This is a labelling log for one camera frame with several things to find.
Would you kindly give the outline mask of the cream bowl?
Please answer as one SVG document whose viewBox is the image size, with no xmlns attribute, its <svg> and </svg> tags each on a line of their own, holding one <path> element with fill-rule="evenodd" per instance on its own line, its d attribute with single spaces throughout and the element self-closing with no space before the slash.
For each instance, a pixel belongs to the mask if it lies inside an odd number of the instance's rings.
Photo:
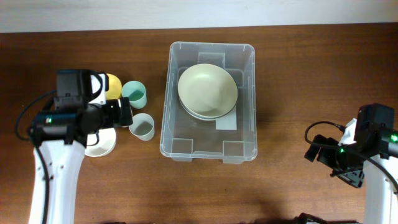
<svg viewBox="0 0 398 224">
<path fill-rule="evenodd" d="M 177 85 L 180 102 L 195 114 L 218 117 L 230 112 L 238 101 L 238 86 L 223 68 L 201 63 L 187 68 Z"/>
</svg>

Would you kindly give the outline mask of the blue bowl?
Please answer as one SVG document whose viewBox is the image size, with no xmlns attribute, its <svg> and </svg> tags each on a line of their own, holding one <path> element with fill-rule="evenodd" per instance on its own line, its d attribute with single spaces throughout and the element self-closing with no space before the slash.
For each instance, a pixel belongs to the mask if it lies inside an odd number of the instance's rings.
<svg viewBox="0 0 398 224">
<path fill-rule="evenodd" d="M 193 116 L 196 119 L 202 120 L 202 121 L 215 121 L 217 119 L 229 119 L 230 117 L 235 118 L 236 117 L 236 106 L 234 108 L 224 114 L 223 116 L 218 116 L 218 117 L 206 117 L 202 115 L 195 114 L 194 112 L 190 111 L 183 103 L 181 103 L 182 108 L 191 116 Z"/>
</svg>

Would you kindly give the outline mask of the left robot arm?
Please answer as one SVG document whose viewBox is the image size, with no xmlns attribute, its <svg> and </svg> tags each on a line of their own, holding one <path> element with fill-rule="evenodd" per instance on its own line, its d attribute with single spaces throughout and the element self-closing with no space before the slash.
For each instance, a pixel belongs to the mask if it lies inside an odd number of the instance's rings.
<svg viewBox="0 0 398 224">
<path fill-rule="evenodd" d="M 105 104 L 67 103 L 41 111 L 29 130 L 35 181 L 29 223 L 73 223 L 78 176 L 86 155 L 101 157 L 116 145 L 116 128 L 132 124 L 129 99 Z"/>
</svg>

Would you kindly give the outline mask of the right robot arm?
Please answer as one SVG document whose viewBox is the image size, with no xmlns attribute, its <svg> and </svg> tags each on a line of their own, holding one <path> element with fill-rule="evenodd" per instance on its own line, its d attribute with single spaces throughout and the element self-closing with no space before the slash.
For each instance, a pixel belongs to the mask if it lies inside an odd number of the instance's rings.
<svg viewBox="0 0 398 224">
<path fill-rule="evenodd" d="M 311 141 L 308 132 L 330 124 L 343 135 L 339 141 L 322 135 Z M 365 223 L 397 223 L 397 131 L 386 123 L 352 119 L 340 125 L 318 121 L 304 132 L 310 145 L 306 159 L 317 159 L 332 169 L 332 177 L 360 188 L 366 185 Z"/>
</svg>

